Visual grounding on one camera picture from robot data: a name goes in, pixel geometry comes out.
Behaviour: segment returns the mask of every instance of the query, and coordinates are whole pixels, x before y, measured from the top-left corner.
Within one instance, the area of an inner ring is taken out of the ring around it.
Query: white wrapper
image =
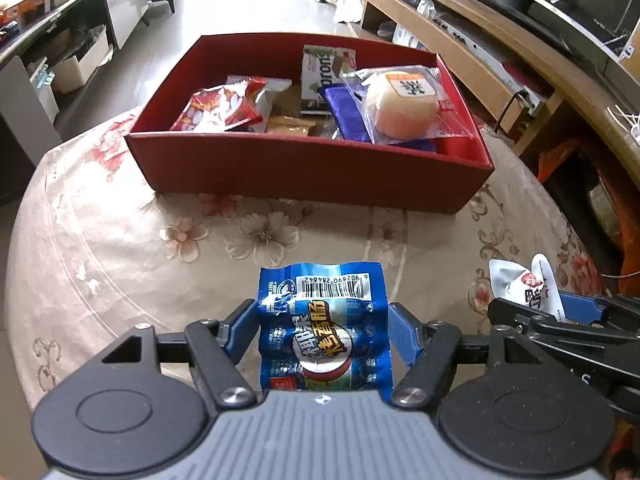
[[[513,301],[552,314],[566,321],[558,286],[544,254],[536,254],[531,270],[506,260],[489,262],[491,289],[496,298]]]

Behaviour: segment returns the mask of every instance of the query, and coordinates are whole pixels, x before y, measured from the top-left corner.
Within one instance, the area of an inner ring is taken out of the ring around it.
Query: sausage package
[[[374,262],[261,269],[260,386],[281,390],[393,386],[382,266]]]

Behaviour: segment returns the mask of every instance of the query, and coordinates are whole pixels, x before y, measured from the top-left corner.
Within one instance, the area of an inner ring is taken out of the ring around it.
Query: tile floor
[[[348,35],[332,21],[335,7],[315,0],[177,0],[147,13],[123,50],[98,74],[78,108],[72,136],[144,104],[180,56],[201,34],[295,31]],[[46,470],[31,439],[29,410],[22,397],[2,323],[4,272],[18,202],[0,208],[0,476],[34,480]]]
[[[315,0],[177,0],[175,14],[154,4],[122,51],[89,87],[67,135],[76,136],[144,104],[182,54],[203,34],[318,32],[349,35],[333,22],[335,7]]]

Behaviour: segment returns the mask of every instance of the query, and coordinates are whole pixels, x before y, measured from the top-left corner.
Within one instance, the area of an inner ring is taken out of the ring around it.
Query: blue snack package
[[[382,266],[293,264],[261,269],[262,390],[393,387]]]
[[[335,123],[345,140],[357,140],[358,142],[371,143],[371,138],[364,125],[360,107],[356,104],[355,94],[351,94],[344,83],[325,85],[318,89],[318,93],[327,103],[334,116]],[[429,139],[408,140],[398,142],[395,146],[421,150],[422,152],[435,152],[436,147]]]

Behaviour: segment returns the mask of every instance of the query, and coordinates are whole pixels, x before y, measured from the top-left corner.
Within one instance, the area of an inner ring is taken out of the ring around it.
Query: round table
[[[177,332],[255,297],[260,266],[380,261],[389,301],[423,321],[488,329],[491,258],[544,253],[559,288],[596,292],[580,241],[531,172],[483,135],[495,173],[454,216],[331,203],[155,193],[123,135],[139,109],[51,150],[15,222],[6,328],[26,399],[139,322]],[[437,186],[437,182],[425,182]],[[258,386],[257,345],[239,365]],[[185,367],[165,373],[189,381]]]

